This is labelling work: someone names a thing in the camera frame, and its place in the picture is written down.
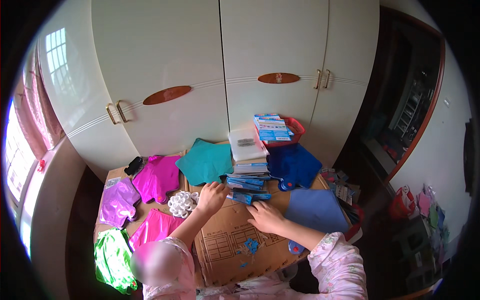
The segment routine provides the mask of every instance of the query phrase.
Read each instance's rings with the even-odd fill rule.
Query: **red plastic basket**
[[[263,141],[265,147],[271,148],[271,147],[279,147],[279,146],[298,143],[302,134],[305,133],[305,128],[300,124],[300,122],[298,122],[294,118],[285,117],[283,118],[283,120],[285,121],[285,125],[287,125],[290,128],[290,130],[292,130],[292,132],[295,134],[290,136],[292,140],[287,142],[278,142],[278,143],[271,143],[271,144],[267,144],[265,141]]]

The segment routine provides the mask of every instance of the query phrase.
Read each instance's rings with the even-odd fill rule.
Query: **white wardrobe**
[[[66,0],[39,54],[59,121],[101,179],[271,112],[299,120],[300,142],[331,166],[363,101],[378,24],[378,0]],[[268,73],[300,80],[257,80]],[[143,104],[182,86],[191,90]]]

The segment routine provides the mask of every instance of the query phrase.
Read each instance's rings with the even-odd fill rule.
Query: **pink curtain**
[[[38,44],[26,57],[13,97],[20,128],[37,160],[60,140],[63,129],[43,85]]]

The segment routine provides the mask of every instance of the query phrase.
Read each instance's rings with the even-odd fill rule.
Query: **hand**
[[[255,218],[255,220],[247,220],[250,224],[265,233],[278,234],[282,231],[282,228],[285,227],[286,219],[278,209],[263,201],[255,201],[252,205],[247,206],[248,211]]]
[[[223,183],[214,181],[207,183],[200,192],[200,199],[195,210],[199,210],[205,214],[213,216],[223,205],[230,188]]]

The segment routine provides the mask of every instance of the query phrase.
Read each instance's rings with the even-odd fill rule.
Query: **person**
[[[146,284],[148,282],[146,280],[143,287],[144,300],[194,299],[195,297],[208,300],[367,298],[363,259],[359,250],[345,241],[342,233],[325,234],[291,222],[285,219],[276,208],[263,201],[257,201],[252,206],[247,206],[253,217],[248,222],[262,232],[280,235],[310,250],[308,261],[313,275],[318,279],[320,293],[296,292],[290,288],[288,282],[280,280],[277,273],[272,273],[237,284],[200,290],[197,295],[193,257],[188,250],[188,245],[192,244],[193,239],[208,219],[222,207],[229,192],[230,188],[217,182],[204,185],[197,207],[169,237],[161,241],[176,250],[177,254],[171,257],[171,261],[180,261],[179,271],[172,276],[172,268],[168,267],[169,264],[153,264],[155,268],[158,268],[159,265],[162,268],[161,266],[164,265],[165,269],[154,272],[150,270],[151,274],[168,274],[169,278],[174,278],[174,280],[170,279],[170,283],[161,286],[149,286]],[[132,264],[135,264],[136,252],[139,252],[141,247],[133,253]],[[132,270],[138,268],[139,266],[132,266]]]

